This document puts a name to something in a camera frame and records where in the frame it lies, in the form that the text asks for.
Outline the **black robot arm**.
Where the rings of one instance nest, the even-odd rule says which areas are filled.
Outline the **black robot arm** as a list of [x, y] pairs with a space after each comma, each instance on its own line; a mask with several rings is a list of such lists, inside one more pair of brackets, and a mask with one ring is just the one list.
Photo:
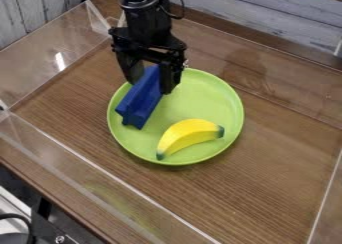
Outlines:
[[125, 27], [112, 27], [112, 51], [125, 77], [136, 84], [144, 72], [143, 62], [159, 66], [159, 86], [169, 94], [180, 83], [185, 61], [185, 43], [172, 34], [172, 20], [184, 14], [171, 13], [169, 0], [120, 0]]

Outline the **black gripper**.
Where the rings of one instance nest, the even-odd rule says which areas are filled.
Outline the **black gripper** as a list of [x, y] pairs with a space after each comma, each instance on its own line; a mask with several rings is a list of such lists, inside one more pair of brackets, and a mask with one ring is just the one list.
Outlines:
[[113, 52], [125, 77], [135, 84], [144, 74], [143, 61], [159, 64], [160, 92], [167, 95], [180, 83], [185, 43], [172, 34], [172, 20], [184, 14], [171, 13], [169, 0], [121, 0], [125, 27], [108, 31]]

